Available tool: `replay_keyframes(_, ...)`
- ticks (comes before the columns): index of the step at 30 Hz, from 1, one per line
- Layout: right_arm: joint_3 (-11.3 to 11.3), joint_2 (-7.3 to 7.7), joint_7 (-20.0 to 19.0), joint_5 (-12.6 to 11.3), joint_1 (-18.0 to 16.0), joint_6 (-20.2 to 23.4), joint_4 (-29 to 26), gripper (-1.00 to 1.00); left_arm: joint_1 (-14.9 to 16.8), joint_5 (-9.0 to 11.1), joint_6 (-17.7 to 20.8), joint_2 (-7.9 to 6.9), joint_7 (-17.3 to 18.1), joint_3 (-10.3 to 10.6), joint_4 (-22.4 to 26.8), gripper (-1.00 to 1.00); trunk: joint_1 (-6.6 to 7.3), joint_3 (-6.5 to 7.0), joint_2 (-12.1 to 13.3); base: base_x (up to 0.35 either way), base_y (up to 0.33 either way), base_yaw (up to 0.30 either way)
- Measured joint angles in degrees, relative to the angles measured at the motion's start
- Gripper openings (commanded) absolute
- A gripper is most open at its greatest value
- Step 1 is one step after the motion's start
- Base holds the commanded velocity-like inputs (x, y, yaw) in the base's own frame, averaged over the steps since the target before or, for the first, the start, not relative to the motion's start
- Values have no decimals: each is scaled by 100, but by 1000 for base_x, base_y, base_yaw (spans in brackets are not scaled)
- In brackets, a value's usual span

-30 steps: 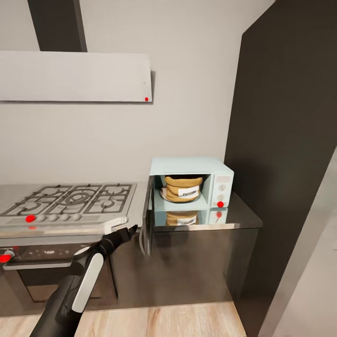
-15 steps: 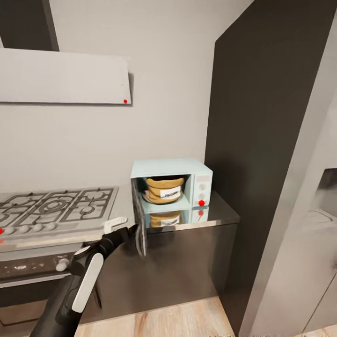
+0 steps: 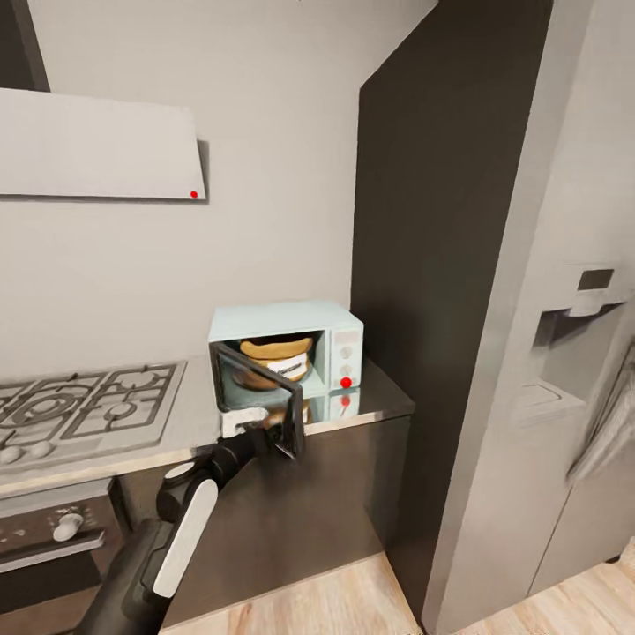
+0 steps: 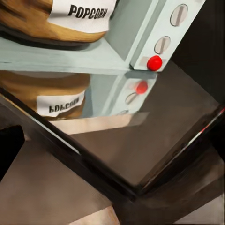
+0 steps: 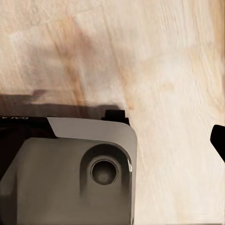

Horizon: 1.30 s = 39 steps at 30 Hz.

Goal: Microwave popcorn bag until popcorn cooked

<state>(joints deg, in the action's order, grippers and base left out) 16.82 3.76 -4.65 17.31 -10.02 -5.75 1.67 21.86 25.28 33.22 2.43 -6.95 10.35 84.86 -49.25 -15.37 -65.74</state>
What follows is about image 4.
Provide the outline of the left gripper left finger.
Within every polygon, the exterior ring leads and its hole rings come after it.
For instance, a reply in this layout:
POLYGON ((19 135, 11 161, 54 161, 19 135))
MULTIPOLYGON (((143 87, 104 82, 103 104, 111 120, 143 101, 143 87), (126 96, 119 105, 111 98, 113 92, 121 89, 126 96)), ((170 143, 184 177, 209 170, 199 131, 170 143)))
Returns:
POLYGON ((25 142, 21 125, 0 130, 0 181, 25 142))

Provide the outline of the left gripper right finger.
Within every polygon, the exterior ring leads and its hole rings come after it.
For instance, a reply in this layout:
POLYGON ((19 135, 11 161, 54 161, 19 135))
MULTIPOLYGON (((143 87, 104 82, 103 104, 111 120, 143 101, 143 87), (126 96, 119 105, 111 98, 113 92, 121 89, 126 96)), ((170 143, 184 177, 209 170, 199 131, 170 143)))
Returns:
POLYGON ((225 127, 221 125, 214 125, 211 136, 210 142, 223 159, 225 163, 225 127))

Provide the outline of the microwave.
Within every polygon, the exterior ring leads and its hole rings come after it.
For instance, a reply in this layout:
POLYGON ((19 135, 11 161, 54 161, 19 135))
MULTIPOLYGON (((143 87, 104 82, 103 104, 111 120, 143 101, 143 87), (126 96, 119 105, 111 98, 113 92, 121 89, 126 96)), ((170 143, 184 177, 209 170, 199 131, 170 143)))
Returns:
POLYGON ((225 173, 225 0, 0 0, 0 115, 144 223, 225 173))

